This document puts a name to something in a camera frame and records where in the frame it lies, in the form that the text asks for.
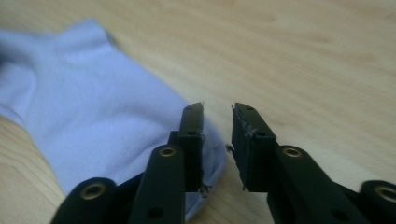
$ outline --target metal rivet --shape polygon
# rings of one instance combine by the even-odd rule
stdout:
[[[171,147],[166,147],[160,150],[160,155],[162,157],[171,157],[176,154],[176,150]]]
[[[289,157],[301,157],[303,155],[299,150],[291,147],[284,148],[283,153]]]
[[[85,187],[85,189],[81,192],[80,196],[84,200],[92,200],[95,199],[106,191],[106,185],[102,182],[95,182]]]
[[[384,186],[377,186],[374,188],[375,192],[383,199],[396,203],[396,190]]]

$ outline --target wooden table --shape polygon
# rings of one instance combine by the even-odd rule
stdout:
[[[8,29],[59,32],[88,17],[188,101],[204,101],[226,142],[240,102],[334,181],[396,183],[395,1],[0,2]],[[243,192],[228,160],[190,223],[273,223],[266,195]],[[0,119],[0,222],[48,223],[63,198],[29,135]]]

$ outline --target wood grain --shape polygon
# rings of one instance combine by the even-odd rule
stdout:
[[[231,142],[230,105],[256,107],[280,144],[307,150],[336,182],[396,183],[396,3],[3,0],[0,26],[60,32],[96,18],[132,59]],[[64,196],[29,135],[0,119],[0,223],[48,223]],[[190,223],[273,223],[264,194],[229,163]]]

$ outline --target light blue fabric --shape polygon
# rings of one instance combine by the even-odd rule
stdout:
[[[0,30],[0,115],[31,135],[65,194],[91,177],[120,184],[143,172],[186,105],[117,50],[95,20],[58,35]],[[205,183],[213,186],[224,145],[207,120],[204,133]],[[186,218],[201,204],[188,194]]]

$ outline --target folded cloth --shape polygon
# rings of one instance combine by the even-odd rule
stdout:
[[[64,194],[91,177],[121,184],[144,172],[186,105],[117,50],[95,20],[58,35],[0,30],[0,115],[30,134]],[[207,120],[204,133],[204,182],[213,186],[223,143]],[[186,218],[202,201],[187,194]]]

